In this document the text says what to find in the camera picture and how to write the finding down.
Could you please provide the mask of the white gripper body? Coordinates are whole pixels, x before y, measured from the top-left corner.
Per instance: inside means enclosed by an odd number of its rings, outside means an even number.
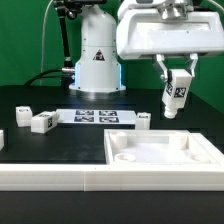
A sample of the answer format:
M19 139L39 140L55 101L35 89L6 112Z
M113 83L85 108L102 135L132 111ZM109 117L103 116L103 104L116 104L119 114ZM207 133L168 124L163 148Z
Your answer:
M129 10L117 26L117 53L124 60L224 51L224 29L216 12L191 12L187 20L162 20L156 9Z

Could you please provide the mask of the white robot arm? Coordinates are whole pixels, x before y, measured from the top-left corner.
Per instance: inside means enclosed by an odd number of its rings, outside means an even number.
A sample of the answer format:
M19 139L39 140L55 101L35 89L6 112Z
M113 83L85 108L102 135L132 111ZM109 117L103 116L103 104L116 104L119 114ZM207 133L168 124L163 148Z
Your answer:
M81 58L75 64L73 91L115 93L123 91L118 58L153 58L161 78L169 73L166 57L224 51L224 27L216 12L196 11L191 0L124 0L115 18L98 5L82 12Z

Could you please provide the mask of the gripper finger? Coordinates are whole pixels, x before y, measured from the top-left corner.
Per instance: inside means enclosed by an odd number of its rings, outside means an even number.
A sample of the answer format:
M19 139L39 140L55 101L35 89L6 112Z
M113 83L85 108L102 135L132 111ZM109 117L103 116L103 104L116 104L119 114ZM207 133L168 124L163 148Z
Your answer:
M187 64L188 64L188 69L187 71L192 77L195 77L195 68L198 62L198 54L197 53L192 53L188 56L187 59Z
M153 57L153 66L157 70L160 75L160 79L164 82L171 82L172 81L172 73L164 64L165 56L162 54L156 54Z

